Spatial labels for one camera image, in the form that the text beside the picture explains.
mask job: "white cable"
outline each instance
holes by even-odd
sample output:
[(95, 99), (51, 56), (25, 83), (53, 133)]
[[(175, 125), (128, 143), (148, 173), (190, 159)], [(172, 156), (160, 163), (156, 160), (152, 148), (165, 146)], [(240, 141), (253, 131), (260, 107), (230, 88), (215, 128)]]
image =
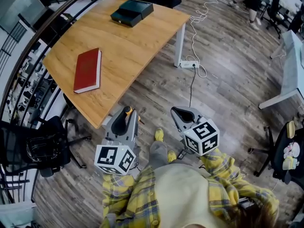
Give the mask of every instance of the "white cable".
[(277, 182), (276, 182), (274, 188), (272, 188), (271, 191), (273, 191), (273, 190), (276, 188), (278, 182), (279, 182), (279, 179), (277, 180)]
[(286, 56), (286, 53), (281, 54), (281, 55), (276, 55), (275, 57), (272, 58), (272, 61), (273, 61), (276, 57), (280, 57), (280, 66), (281, 66), (281, 68), (283, 68), (283, 67), (282, 67), (281, 59), (282, 59), (282, 57), (285, 57), (285, 56)]
[[(196, 30), (195, 30), (195, 28), (194, 28), (194, 26), (193, 26), (193, 23), (198, 24), (198, 23), (204, 21), (205, 18), (207, 18), (207, 14), (208, 14), (208, 12), (209, 12), (209, 9), (208, 9), (208, 7), (206, 6), (206, 4), (211, 4), (211, 3), (218, 4), (218, 3), (219, 3), (219, 0), (215, 0), (215, 1), (213, 1), (213, 2), (205, 2), (205, 3), (204, 3), (204, 7), (207, 9), (207, 11), (206, 11), (205, 13), (202, 13), (201, 11), (196, 10), (195, 12), (196, 12), (197, 14), (199, 14), (199, 16), (196, 17), (196, 16), (193, 16), (193, 15), (192, 15), (192, 16), (190, 17), (190, 21), (191, 21), (190, 25), (191, 25), (191, 27), (192, 27), (193, 30), (194, 30), (194, 35), (192, 36), (192, 51), (193, 51), (193, 54), (195, 55), (195, 57), (197, 58), (197, 60), (199, 61), (198, 75), (199, 75), (201, 78), (206, 78), (206, 77), (207, 77), (207, 71), (206, 71), (205, 67), (204, 67), (202, 64), (200, 64), (200, 59), (199, 59), (199, 57), (196, 55), (196, 52), (195, 52), (195, 49), (194, 49), (194, 38), (196, 37), (197, 32), (196, 32)], [(243, 11), (243, 10), (240, 9), (240, 8), (239, 8), (238, 10), (240, 10), (241, 12), (244, 12), (244, 13), (248, 13), (248, 12), (246, 12), (246, 11)], [(187, 60), (188, 57), (192, 57), (192, 58), (194, 58), (194, 60), (195, 60), (195, 57), (192, 56), (192, 55), (187, 55), (185, 59)], [(201, 75), (200, 75), (200, 67), (202, 67), (202, 68), (204, 69), (205, 74), (206, 74), (205, 76), (201, 76)]]

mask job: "yellow plaid shirt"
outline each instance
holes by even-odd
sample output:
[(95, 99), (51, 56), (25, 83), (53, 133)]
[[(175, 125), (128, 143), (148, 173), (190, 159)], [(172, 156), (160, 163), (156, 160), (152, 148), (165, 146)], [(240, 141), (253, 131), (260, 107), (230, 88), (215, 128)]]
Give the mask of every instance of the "yellow plaid shirt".
[[(230, 222), (227, 210), (238, 204), (239, 196), (266, 204), (273, 215), (277, 214), (279, 201), (274, 194), (243, 180), (232, 157), (215, 149), (201, 156), (201, 160), (211, 175), (207, 180), (209, 206), (214, 215)], [(104, 221), (100, 227), (158, 227), (161, 220), (154, 187), (155, 176), (150, 166), (136, 180), (132, 176), (104, 175)]]

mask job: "red book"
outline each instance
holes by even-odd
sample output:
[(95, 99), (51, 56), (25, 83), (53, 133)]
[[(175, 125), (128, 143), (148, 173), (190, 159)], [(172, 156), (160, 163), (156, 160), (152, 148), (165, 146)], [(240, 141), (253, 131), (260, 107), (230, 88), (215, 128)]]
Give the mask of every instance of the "red book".
[(77, 58), (74, 92), (82, 93), (99, 88), (101, 51), (99, 48), (86, 51)]

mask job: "white table leg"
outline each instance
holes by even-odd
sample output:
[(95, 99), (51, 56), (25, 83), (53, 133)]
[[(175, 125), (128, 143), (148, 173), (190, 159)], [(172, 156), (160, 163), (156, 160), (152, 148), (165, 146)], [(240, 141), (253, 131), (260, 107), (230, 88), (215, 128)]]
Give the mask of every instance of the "white table leg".
[(174, 66), (178, 67), (181, 64), (182, 44), (184, 42), (185, 24), (176, 33), (175, 57)]
[(263, 109), (263, 108), (269, 107), (269, 106), (279, 103), (289, 97), (292, 97), (292, 96), (296, 95), (297, 93), (298, 93), (298, 89), (295, 89), (295, 90), (287, 93), (286, 95), (277, 95), (276, 97), (273, 97), (272, 99), (261, 103), (258, 106), (258, 108)]
[(102, 126), (106, 126), (106, 125), (108, 124), (108, 122), (109, 122), (111, 119), (112, 119), (111, 116), (107, 116), (107, 117), (104, 119), (104, 121), (103, 121), (103, 123), (102, 123), (101, 125), (102, 125)]
[(279, 47), (273, 52), (273, 54), (270, 55), (270, 58), (274, 59), (279, 54), (279, 52), (283, 49), (283, 46), (284, 46), (284, 43), (282, 42), (279, 45)]

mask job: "hair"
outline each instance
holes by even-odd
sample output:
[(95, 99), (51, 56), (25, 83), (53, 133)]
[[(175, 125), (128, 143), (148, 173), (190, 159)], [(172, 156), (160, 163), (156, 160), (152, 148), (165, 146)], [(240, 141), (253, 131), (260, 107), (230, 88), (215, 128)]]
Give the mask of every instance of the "hair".
[(237, 205), (233, 209), (233, 228), (278, 228), (276, 217), (267, 205), (254, 204), (248, 208)]

